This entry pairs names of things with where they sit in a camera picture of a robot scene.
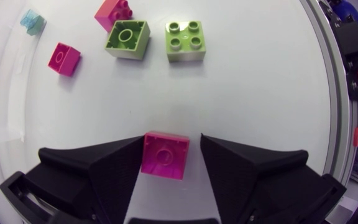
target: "toy brick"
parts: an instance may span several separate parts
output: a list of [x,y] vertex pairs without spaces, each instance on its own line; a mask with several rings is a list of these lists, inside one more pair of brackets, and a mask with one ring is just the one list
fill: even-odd
[[80,59],[80,54],[73,47],[58,43],[48,66],[57,73],[70,77]]
[[165,24],[165,43],[169,62],[203,60],[206,53],[199,21]]
[[116,20],[128,20],[132,17],[132,10],[125,0],[105,0],[94,18],[110,32]]
[[33,10],[29,9],[20,21],[20,24],[27,28],[29,35],[38,34],[44,26],[45,19]]
[[116,21],[106,43],[115,57],[142,60],[150,37],[146,21]]
[[141,172],[182,180],[189,142],[186,136],[156,131],[146,133]]

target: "lime green lego brick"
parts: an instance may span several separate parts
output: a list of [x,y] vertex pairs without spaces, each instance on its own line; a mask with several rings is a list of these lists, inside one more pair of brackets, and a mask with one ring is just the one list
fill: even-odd
[[206,47],[201,22],[165,24],[165,45],[169,62],[203,60]]
[[146,21],[116,21],[105,49],[115,57],[142,60],[149,37]]
[[30,29],[27,30],[27,33],[29,35],[35,35],[38,34],[41,30],[42,27],[44,26],[44,20],[42,16],[37,16],[37,18],[35,18],[37,20],[37,22],[35,22],[34,26],[31,27]]

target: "red lego brick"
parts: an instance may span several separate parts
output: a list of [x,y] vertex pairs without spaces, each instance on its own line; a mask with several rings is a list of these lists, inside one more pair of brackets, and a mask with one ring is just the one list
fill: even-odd
[[132,10],[126,0],[105,0],[94,18],[110,32],[116,20],[128,20],[132,17]]
[[156,131],[146,133],[141,172],[182,180],[189,143],[186,136]]
[[58,43],[48,66],[57,73],[72,76],[80,59],[80,52],[68,45]]

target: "white tabletop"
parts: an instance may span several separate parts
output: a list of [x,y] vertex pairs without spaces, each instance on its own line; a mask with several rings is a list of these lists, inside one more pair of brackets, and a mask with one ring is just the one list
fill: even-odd
[[[318,40],[298,1],[129,1],[151,39],[143,61],[104,50],[106,31],[93,18],[99,1],[34,0],[48,20],[27,87],[25,143],[29,168],[41,147],[69,149],[143,135],[189,136],[182,181],[139,174],[130,217],[219,218],[200,151],[209,136],[279,151],[305,149],[322,174],[330,104]],[[164,25],[201,21],[203,62],[168,63]],[[73,78],[47,67],[58,42],[81,52]]]

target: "translucent blue brick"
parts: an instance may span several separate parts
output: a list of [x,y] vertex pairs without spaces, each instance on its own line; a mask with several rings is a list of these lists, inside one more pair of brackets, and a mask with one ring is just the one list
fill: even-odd
[[39,15],[35,13],[33,10],[29,9],[24,15],[22,20],[20,21],[20,25],[24,26],[27,29],[33,28],[35,23],[38,20]]

